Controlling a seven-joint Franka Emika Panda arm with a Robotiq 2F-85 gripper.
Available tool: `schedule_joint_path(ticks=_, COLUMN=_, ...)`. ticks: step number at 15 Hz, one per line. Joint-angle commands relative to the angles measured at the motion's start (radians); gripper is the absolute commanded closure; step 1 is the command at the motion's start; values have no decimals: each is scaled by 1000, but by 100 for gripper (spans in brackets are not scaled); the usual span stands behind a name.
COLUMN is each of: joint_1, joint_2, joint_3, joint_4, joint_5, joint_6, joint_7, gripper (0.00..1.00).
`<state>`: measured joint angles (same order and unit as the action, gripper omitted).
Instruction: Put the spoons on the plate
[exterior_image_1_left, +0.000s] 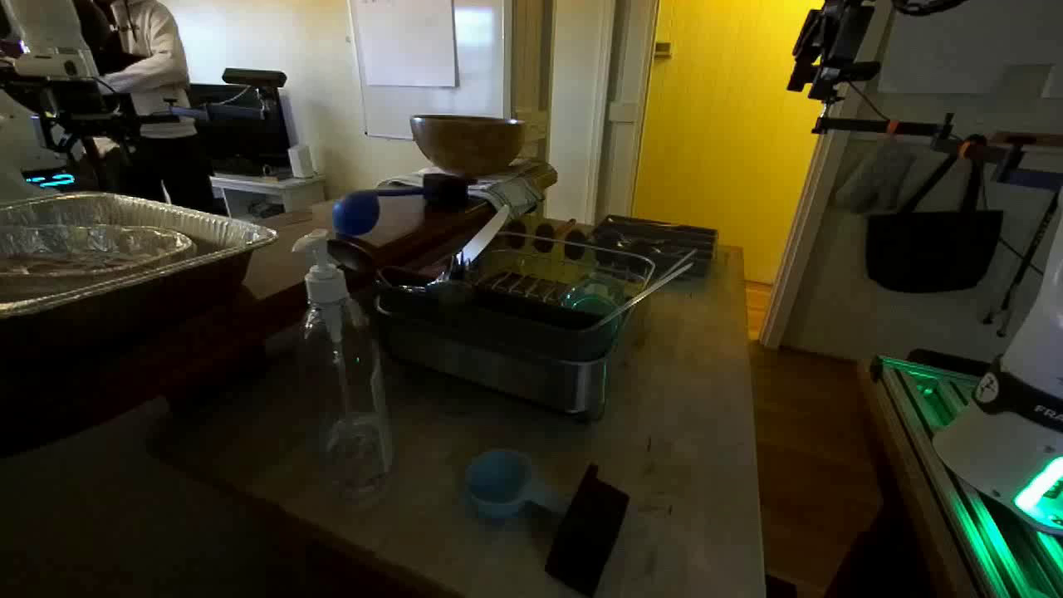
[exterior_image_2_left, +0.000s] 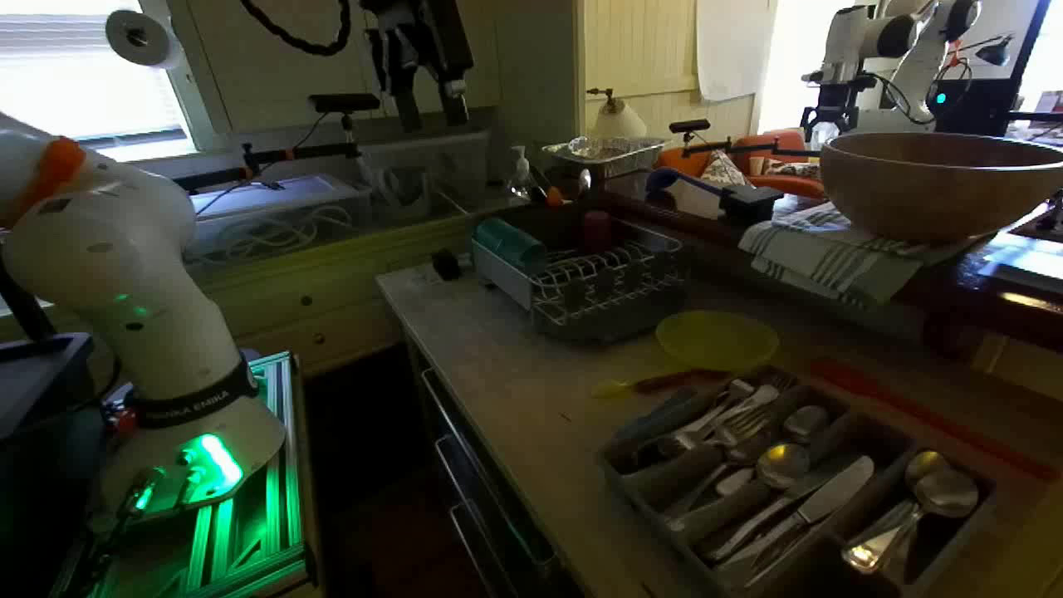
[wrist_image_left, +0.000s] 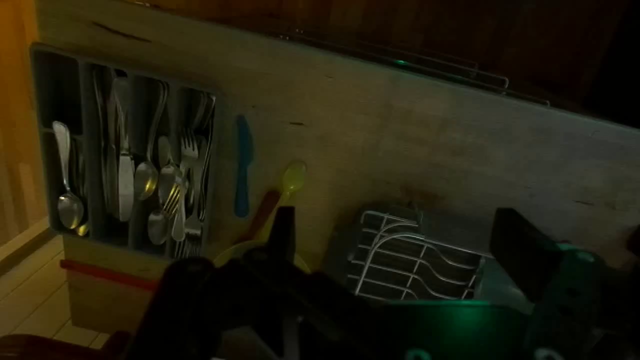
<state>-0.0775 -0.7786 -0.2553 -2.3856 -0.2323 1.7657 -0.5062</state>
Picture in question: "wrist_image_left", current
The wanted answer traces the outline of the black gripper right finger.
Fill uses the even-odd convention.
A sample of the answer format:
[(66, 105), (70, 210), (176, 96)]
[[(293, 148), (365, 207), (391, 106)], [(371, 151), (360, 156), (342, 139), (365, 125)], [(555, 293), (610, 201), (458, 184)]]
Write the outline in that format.
[(537, 300), (560, 262), (555, 242), (513, 208), (497, 208), (489, 254), (528, 300)]

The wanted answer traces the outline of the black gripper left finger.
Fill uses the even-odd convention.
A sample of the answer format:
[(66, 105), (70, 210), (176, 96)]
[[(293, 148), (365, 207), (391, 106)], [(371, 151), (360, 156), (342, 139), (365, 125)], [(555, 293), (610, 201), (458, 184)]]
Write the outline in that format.
[(296, 253), (296, 210), (280, 207), (268, 236), (268, 253), (280, 260), (292, 260)]

